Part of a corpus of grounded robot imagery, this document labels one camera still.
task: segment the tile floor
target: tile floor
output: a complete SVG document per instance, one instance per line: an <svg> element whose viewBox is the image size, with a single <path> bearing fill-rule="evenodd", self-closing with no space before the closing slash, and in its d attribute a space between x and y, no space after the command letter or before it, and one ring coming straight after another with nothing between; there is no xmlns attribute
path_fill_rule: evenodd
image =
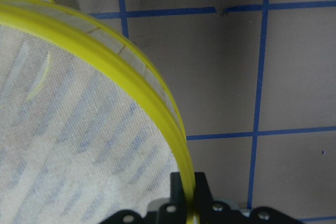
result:
<svg viewBox="0 0 336 224"><path fill-rule="evenodd" d="M215 196L336 223L336 0L55 1L155 63Z"/></svg>

